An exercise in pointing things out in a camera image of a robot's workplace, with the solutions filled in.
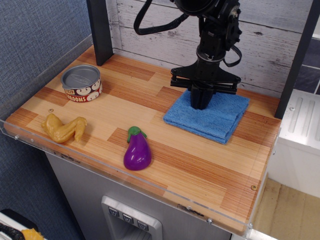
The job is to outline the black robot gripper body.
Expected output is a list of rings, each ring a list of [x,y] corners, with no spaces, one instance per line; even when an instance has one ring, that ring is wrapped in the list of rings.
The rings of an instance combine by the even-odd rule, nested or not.
[[[189,66],[176,67],[171,70],[170,85],[173,87],[191,90],[196,87],[200,90],[214,93],[235,94],[241,78],[220,68],[220,61],[205,61],[198,59]]]

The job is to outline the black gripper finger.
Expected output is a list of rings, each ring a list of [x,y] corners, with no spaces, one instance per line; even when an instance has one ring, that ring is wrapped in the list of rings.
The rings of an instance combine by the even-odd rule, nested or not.
[[[190,103],[194,109],[201,108],[202,91],[195,85],[191,86],[190,89]]]
[[[201,90],[201,103],[200,109],[204,110],[207,108],[208,104],[210,103],[212,96],[216,93],[214,88],[207,88]]]

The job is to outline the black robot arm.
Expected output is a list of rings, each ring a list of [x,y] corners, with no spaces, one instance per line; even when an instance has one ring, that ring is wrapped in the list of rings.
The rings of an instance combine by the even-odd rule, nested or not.
[[[187,16],[198,17],[200,43],[197,61],[171,70],[171,86],[190,91],[190,104],[204,110],[216,93],[235,94],[241,78],[220,68],[226,53],[240,41],[240,3],[237,0],[176,0],[175,5]]]

